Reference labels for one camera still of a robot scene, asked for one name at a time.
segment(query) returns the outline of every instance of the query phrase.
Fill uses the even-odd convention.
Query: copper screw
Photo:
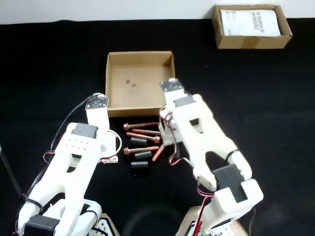
[[[142,147],[142,148],[134,148],[134,149],[129,149],[129,148],[125,147],[125,148],[124,148],[124,154],[125,154],[125,155],[129,155],[130,153],[134,153],[134,152],[152,151],[152,150],[158,150],[158,146]]]
[[[161,136],[161,132],[159,131],[153,131],[153,130],[143,130],[143,129],[133,129],[133,133],[139,133],[139,134],[153,134],[153,135],[159,135]]]
[[[124,124],[124,130],[129,130],[133,128],[139,128],[139,127],[145,127],[145,126],[150,126],[150,125],[156,125],[158,124],[157,122],[151,122],[151,123],[141,123],[141,124]]]
[[[127,136],[131,136],[131,137],[137,137],[137,138],[143,138],[143,139],[146,139],[146,140],[151,140],[151,141],[153,141],[156,144],[158,144],[161,141],[161,137],[160,136],[150,137],[150,136],[146,136],[146,135],[143,135],[143,134],[134,134],[134,133],[129,133],[129,132],[127,132],[126,134],[127,134]]]
[[[152,161],[156,161],[156,160],[157,160],[157,158],[158,158],[158,157],[160,156],[160,154],[163,152],[164,148],[165,148],[165,145],[162,144],[162,145],[159,147],[159,149],[157,150],[157,152],[155,153],[155,155],[153,156]]]

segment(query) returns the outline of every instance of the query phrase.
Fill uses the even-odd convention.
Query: paper
[[[280,36],[274,10],[220,10],[224,35]]]

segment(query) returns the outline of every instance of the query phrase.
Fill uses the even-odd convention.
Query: brown cardboard box
[[[267,9],[276,12],[280,36],[228,36],[223,33],[220,9],[258,10]],[[280,6],[276,5],[216,5],[212,15],[216,43],[219,49],[282,49],[292,38],[292,32]]]
[[[172,52],[109,53],[105,85],[109,117],[157,116],[165,105],[159,84],[173,77]]]

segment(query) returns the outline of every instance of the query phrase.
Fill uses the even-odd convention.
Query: robotic arm
[[[189,153],[193,176],[214,197],[203,211],[201,230],[209,233],[222,222],[236,220],[263,199],[252,170],[234,142],[225,136],[199,94],[191,95],[177,79],[162,82],[165,109],[159,129],[165,145],[183,142]],[[212,151],[229,165],[211,172],[205,155]]]
[[[86,105],[89,124],[68,125],[44,176],[20,210],[20,236],[86,236],[98,222],[101,206],[84,199],[84,194],[100,158],[116,151],[115,132],[108,132],[107,104],[104,94],[91,97]],[[104,161],[117,163],[118,158],[114,155]],[[65,199],[39,215],[42,206],[61,192]]]

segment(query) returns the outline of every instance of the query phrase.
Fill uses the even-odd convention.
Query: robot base
[[[193,228],[190,226],[196,220],[199,210],[200,206],[193,206],[188,210],[175,236],[192,235]],[[238,221],[233,221],[213,228],[208,235],[199,233],[198,236],[248,236],[248,234]]]
[[[113,221],[109,218],[109,216],[105,213],[100,215],[100,220],[98,221],[95,228],[103,230],[107,233],[108,236],[120,236],[119,232],[117,231]],[[90,230],[88,236],[100,236],[101,233],[95,230]]]

